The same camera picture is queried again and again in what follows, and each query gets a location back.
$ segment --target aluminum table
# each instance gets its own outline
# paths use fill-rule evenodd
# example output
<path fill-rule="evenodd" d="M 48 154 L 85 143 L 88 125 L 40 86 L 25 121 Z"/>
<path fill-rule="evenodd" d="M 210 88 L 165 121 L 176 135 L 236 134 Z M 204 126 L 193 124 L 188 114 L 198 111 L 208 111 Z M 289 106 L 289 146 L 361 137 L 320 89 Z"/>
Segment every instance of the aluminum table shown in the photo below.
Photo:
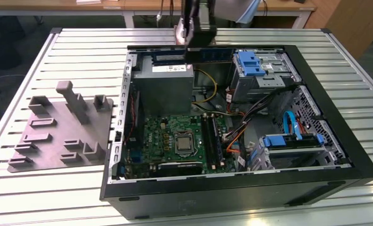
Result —
<path fill-rule="evenodd" d="M 373 182 L 310 206 L 128 222 L 98 200 L 104 166 L 9 173 L 8 159 L 30 115 L 32 96 L 64 99 L 54 91 L 70 80 L 85 99 L 118 101 L 128 45 L 174 44 L 172 29 L 62 29 L 49 34 L 0 121 L 0 225 L 352 225 L 373 223 Z M 332 34 L 321 30 L 220 29 L 217 44 L 297 45 L 373 161 L 373 81 Z"/>

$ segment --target black cable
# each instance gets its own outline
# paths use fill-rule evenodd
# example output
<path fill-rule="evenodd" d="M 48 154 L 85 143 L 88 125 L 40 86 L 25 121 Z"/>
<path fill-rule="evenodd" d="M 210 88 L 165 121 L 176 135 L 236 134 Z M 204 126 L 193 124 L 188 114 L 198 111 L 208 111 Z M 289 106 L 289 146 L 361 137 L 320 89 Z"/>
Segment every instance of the black cable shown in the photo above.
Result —
<path fill-rule="evenodd" d="M 170 1 L 169 1 L 170 27 L 174 26 L 174 23 L 173 23 L 173 15 L 174 15 L 174 0 L 170 0 Z"/>
<path fill-rule="evenodd" d="M 253 115 L 262 110 L 270 103 L 273 97 L 286 91 L 292 91 L 297 88 L 298 84 L 293 84 L 290 86 L 274 89 L 266 96 L 264 96 L 250 107 L 250 109 L 246 111 L 242 119 L 241 119 L 241 123 L 237 126 L 237 128 L 234 130 L 232 130 L 226 137 L 229 137 L 230 135 L 233 135 L 236 132 L 238 132 L 249 123 L 249 121 L 252 120 Z"/>
<path fill-rule="evenodd" d="M 213 107 L 214 111 L 217 111 L 216 106 L 213 105 L 210 100 L 208 100 L 206 103 Z"/>
<path fill-rule="evenodd" d="M 264 0 L 264 16 L 268 16 L 268 3 L 266 3 L 266 0 Z"/>
<path fill-rule="evenodd" d="M 160 19 L 157 19 L 156 21 L 157 28 L 158 28 L 158 21 L 161 20 L 161 16 L 162 16 L 162 5 L 164 5 L 164 0 L 161 0 L 160 12 L 157 14 L 157 16 L 160 15 Z"/>
<path fill-rule="evenodd" d="M 150 19 L 156 18 L 156 16 L 141 16 L 141 17 L 146 17 L 146 18 L 150 18 Z"/>

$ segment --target gray 3d printed part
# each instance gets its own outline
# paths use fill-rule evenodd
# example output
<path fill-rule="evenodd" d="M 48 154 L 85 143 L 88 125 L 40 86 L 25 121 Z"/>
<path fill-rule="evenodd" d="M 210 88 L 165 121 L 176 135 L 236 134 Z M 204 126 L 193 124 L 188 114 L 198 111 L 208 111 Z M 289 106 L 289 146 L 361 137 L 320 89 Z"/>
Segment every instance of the gray 3d printed part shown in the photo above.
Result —
<path fill-rule="evenodd" d="M 21 143 L 17 144 L 13 148 L 20 154 L 25 154 L 25 153 L 32 153 L 32 152 L 37 152 L 38 148 L 34 144 L 32 143 Z"/>
<path fill-rule="evenodd" d="M 70 81 L 60 81 L 56 86 L 57 93 L 64 95 L 68 102 L 68 108 L 73 112 L 80 124 L 88 124 L 89 118 L 85 113 L 85 101 L 80 94 L 74 94 L 72 91 L 73 84 Z"/>
<path fill-rule="evenodd" d="M 52 136 L 50 136 L 49 133 L 29 134 L 29 135 L 24 135 L 24 138 L 21 140 L 24 142 L 50 141 L 52 140 Z"/>
<path fill-rule="evenodd" d="M 96 142 L 93 149 L 89 147 L 88 144 L 85 144 L 82 154 L 85 155 L 89 161 L 94 161 L 104 157 L 104 150 Z"/>
<path fill-rule="evenodd" d="M 81 140 L 64 140 L 64 147 L 68 151 L 78 151 L 84 149 L 84 143 Z"/>
<path fill-rule="evenodd" d="M 80 106 L 77 109 L 86 115 L 88 124 L 78 123 L 73 108 L 66 107 L 66 102 L 45 104 L 49 103 L 48 98 L 33 98 L 33 104 L 37 103 L 45 111 L 40 113 L 36 110 L 37 114 L 30 115 L 20 142 L 14 147 L 14 156 L 9 160 L 9 172 L 104 164 L 113 101 L 98 95 L 97 99 L 101 100 L 105 109 L 98 111 L 94 107 L 96 98 L 84 101 L 78 97 L 80 95 L 76 97 Z M 33 122 L 42 126 L 30 126 Z M 85 145 L 90 150 L 84 153 Z"/>
<path fill-rule="evenodd" d="M 50 105 L 50 102 L 45 96 L 36 96 L 32 97 L 30 103 L 29 103 L 29 109 L 32 112 L 37 114 L 46 114 L 45 107 Z"/>
<path fill-rule="evenodd" d="M 42 126 L 54 126 L 56 120 L 53 118 L 48 119 L 36 119 L 30 121 L 29 126 L 34 127 L 42 127 Z"/>
<path fill-rule="evenodd" d="M 9 167 L 29 167 L 32 166 L 33 161 L 30 160 L 29 157 L 17 157 L 17 158 L 12 158 L 8 161 L 8 165 Z"/>
<path fill-rule="evenodd" d="M 105 98 L 105 95 L 96 95 L 93 105 L 97 112 L 105 112 L 110 110 L 109 102 Z"/>
<path fill-rule="evenodd" d="M 81 157 L 76 152 L 73 152 L 69 154 L 61 154 L 60 160 L 62 161 L 64 164 L 72 164 L 72 163 L 81 162 Z"/>

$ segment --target wooden desk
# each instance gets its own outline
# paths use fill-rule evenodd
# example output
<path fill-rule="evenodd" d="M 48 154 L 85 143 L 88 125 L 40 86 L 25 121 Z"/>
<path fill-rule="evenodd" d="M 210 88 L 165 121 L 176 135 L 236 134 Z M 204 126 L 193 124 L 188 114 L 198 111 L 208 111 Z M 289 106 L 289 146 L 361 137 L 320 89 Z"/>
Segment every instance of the wooden desk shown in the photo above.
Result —
<path fill-rule="evenodd" d="M 293 28 L 304 28 L 316 5 L 306 0 L 305 4 L 293 0 L 266 0 L 268 16 L 296 16 Z M 157 15 L 161 0 L 102 0 L 101 4 L 77 5 L 76 0 L 0 0 L 2 16 L 124 16 L 126 28 L 133 28 L 136 15 Z M 258 6 L 256 16 L 264 15 L 264 3 Z M 164 1 L 164 15 L 169 15 L 169 0 Z M 181 0 L 174 0 L 174 15 L 181 14 Z"/>
<path fill-rule="evenodd" d="M 293 0 L 266 0 L 268 11 L 314 11 L 317 6 L 306 0 L 304 4 Z M 125 0 L 125 10 L 160 10 L 161 0 Z M 169 9 L 169 0 L 164 0 L 164 9 Z M 181 0 L 174 0 L 174 10 L 181 10 Z M 258 6 L 258 11 L 264 11 L 264 3 Z"/>
<path fill-rule="evenodd" d="M 306 0 L 304 4 L 296 3 L 293 0 L 266 0 L 268 16 L 296 16 L 296 21 L 292 28 L 301 29 L 306 23 L 310 12 L 317 9 L 317 6 Z M 124 4 L 126 14 L 137 15 L 157 15 L 160 11 L 161 0 L 125 0 Z M 180 15 L 181 0 L 174 0 L 174 15 Z M 256 16 L 262 16 L 265 5 L 261 2 Z M 164 15 L 169 13 L 169 0 L 164 0 Z M 126 27 L 132 26 L 132 21 L 125 18 Z"/>

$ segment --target white label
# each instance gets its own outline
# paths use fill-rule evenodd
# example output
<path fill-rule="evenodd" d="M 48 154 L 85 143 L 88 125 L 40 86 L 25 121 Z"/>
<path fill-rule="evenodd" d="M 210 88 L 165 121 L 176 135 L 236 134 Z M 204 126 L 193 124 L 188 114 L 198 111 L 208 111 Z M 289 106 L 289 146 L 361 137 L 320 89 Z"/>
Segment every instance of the white label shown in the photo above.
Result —
<path fill-rule="evenodd" d="M 249 141 L 249 144 L 248 144 L 246 148 L 249 149 L 249 148 L 253 148 L 253 147 L 254 147 L 254 142 Z"/>
<path fill-rule="evenodd" d="M 225 95 L 225 101 L 230 103 L 230 99 L 232 99 L 232 94 L 226 94 Z"/>
<path fill-rule="evenodd" d="M 238 156 L 238 163 L 245 167 L 245 160 L 241 158 L 241 156 Z"/>
<path fill-rule="evenodd" d="M 262 64 L 262 69 L 273 69 L 270 64 Z"/>
<path fill-rule="evenodd" d="M 185 72 L 185 65 L 156 66 L 152 67 L 152 72 Z"/>
<path fill-rule="evenodd" d="M 314 10 L 314 8 L 300 8 L 300 10 Z"/>
<path fill-rule="evenodd" d="M 104 6 L 102 8 L 104 9 L 121 9 L 120 6 Z"/>

